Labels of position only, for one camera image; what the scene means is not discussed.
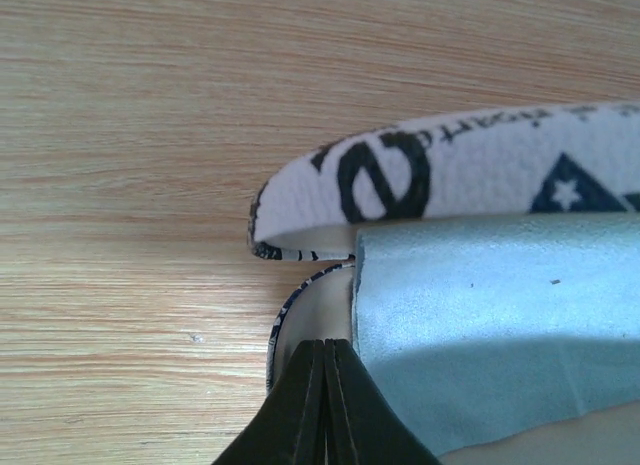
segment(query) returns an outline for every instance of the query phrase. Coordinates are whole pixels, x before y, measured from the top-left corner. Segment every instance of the wood grain surface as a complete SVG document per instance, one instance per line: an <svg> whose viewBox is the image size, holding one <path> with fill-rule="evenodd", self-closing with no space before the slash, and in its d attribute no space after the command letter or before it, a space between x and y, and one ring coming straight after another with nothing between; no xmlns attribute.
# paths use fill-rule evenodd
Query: wood grain surface
<svg viewBox="0 0 640 465"><path fill-rule="evenodd" d="M0 0L0 461L206 464L319 264L288 160L395 120L640 95L640 0Z"/></svg>

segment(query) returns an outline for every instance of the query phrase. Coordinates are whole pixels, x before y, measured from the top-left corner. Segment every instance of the star print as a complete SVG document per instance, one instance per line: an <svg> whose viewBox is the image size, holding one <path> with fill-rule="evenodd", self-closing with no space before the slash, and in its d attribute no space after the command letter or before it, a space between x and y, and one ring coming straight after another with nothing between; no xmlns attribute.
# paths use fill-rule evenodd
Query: star print
<svg viewBox="0 0 640 465"><path fill-rule="evenodd" d="M556 180L554 185L556 191L552 200L558 203L565 212L571 210L574 203L582 200L580 194L576 192L576 186L578 185L576 180L569 180L568 182Z"/></svg>

